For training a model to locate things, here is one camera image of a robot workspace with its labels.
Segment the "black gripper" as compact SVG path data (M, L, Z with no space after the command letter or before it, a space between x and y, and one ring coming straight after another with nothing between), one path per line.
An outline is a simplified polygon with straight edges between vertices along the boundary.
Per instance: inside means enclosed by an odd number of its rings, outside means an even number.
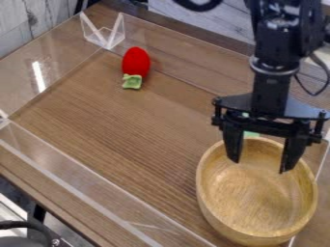
M251 94L217 96L212 100L215 110L211 124L223 132L227 156L239 163L244 131L280 137L283 150L279 172L288 172L295 168L307 145L320 142L330 111L307 105L292 96L287 99L281 112L275 108L253 109L251 101Z

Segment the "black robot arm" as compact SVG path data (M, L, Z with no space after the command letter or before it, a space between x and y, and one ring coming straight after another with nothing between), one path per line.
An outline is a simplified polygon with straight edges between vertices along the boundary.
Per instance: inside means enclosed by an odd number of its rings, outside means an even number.
M298 81L300 61L311 59L326 73L330 68L314 54L326 40L327 18L320 0L243 0L249 10L253 54L248 65L253 72L252 91L219 96L211 124L223 133L227 157L239 162L245 131L284 139L280 173L295 168L306 147L322 139L330 111L307 105L289 96L289 83Z

